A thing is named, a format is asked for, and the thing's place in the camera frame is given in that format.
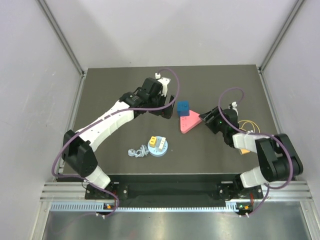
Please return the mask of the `blue cube plug adapter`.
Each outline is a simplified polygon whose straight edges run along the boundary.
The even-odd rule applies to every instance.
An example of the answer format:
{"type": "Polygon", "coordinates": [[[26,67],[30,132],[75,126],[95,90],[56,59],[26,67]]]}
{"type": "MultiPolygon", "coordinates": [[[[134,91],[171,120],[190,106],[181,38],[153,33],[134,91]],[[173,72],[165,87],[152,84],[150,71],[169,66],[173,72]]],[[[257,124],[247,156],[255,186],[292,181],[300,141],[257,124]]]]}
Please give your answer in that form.
{"type": "Polygon", "coordinates": [[[177,103],[177,114],[179,117],[188,117],[190,115],[190,105],[187,100],[177,103]]]}

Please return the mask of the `pink triangular power strip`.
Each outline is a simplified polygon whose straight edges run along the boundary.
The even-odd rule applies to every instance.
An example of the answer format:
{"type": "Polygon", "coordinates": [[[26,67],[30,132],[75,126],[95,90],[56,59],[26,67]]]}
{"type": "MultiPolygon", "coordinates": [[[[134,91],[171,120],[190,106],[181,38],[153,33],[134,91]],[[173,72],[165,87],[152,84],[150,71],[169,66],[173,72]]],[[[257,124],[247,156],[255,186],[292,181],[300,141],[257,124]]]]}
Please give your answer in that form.
{"type": "Polygon", "coordinates": [[[180,131],[182,134],[186,134],[191,129],[196,127],[202,122],[200,114],[192,110],[189,111],[189,116],[180,117],[180,131]]]}

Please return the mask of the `white square charger plug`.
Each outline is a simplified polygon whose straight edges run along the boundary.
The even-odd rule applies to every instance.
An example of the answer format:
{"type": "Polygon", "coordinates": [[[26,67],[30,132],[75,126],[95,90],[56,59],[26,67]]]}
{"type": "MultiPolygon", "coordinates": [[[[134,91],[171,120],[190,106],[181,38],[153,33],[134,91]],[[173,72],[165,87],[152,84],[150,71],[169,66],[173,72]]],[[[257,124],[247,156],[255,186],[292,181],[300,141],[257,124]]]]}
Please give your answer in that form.
{"type": "Polygon", "coordinates": [[[159,144],[158,144],[158,150],[159,150],[160,152],[162,152],[163,149],[164,149],[164,147],[165,147],[165,144],[166,144],[166,138],[165,138],[165,137],[160,137],[158,143],[159,143],[159,144]]]}

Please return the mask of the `yellow plug adapter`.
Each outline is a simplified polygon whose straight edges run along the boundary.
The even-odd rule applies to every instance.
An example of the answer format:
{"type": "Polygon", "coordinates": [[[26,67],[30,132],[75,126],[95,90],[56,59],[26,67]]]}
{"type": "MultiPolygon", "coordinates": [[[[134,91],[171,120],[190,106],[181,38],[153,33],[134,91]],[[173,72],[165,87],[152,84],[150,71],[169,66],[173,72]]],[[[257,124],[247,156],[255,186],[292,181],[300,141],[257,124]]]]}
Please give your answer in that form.
{"type": "Polygon", "coordinates": [[[157,145],[157,137],[156,136],[152,136],[148,142],[149,146],[151,148],[155,148],[157,145]]]}

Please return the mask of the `light blue round socket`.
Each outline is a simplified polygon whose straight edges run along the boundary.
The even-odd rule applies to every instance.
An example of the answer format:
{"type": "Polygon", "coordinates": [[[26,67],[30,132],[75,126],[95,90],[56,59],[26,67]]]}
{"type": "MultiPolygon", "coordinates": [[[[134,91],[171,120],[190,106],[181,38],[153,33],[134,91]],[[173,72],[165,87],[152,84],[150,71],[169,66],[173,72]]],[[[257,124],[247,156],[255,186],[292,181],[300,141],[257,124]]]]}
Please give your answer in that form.
{"type": "Polygon", "coordinates": [[[147,144],[149,153],[154,157],[162,157],[168,151],[169,144],[165,137],[152,136],[147,144]]]}

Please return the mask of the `yellow charger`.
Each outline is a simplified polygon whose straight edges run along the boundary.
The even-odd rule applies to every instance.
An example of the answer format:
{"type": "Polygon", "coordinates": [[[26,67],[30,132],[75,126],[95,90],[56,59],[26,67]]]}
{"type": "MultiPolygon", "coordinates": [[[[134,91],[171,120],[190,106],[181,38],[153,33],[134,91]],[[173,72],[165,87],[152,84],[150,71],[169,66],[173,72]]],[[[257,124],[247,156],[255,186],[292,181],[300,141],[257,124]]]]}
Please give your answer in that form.
{"type": "Polygon", "coordinates": [[[240,149],[240,150],[239,150],[239,153],[240,153],[241,155],[245,155],[245,154],[250,153],[250,151],[247,150],[247,149],[240,149]]]}

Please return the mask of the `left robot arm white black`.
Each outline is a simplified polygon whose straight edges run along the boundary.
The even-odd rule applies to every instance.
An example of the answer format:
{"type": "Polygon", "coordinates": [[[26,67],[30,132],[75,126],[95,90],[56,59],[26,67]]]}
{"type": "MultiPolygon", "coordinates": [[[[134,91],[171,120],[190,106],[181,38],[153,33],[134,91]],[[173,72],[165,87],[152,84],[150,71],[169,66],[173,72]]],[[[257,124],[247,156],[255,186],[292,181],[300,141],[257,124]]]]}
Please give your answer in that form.
{"type": "Polygon", "coordinates": [[[114,191],[111,180],[99,167],[95,151],[100,144],[122,125],[139,115],[149,112],[170,119],[173,106],[166,105],[170,79],[148,77],[135,91],[124,93],[119,100],[90,125],[78,130],[69,130],[63,137],[61,158],[80,177],[96,186],[102,198],[109,198],[114,191]]]}

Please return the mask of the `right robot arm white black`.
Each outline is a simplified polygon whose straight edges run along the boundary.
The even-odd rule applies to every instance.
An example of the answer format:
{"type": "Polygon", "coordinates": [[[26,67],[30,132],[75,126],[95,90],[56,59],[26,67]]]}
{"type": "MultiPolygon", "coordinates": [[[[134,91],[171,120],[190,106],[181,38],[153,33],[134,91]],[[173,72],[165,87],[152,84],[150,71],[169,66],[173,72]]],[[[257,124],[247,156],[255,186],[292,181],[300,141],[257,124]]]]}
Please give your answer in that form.
{"type": "Polygon", "coordinates": [[[288,135],[264,135],[249,133],[239,129],[238,113],[231,107],[220,110],[215,107],[199,118],[214,133],[222,133],[224,142],[234,149],[256,153],[259,166],[234,177],[233,192],[245,198],[253,187],[280,180],[291,180],[304,171],[288,135]]]}

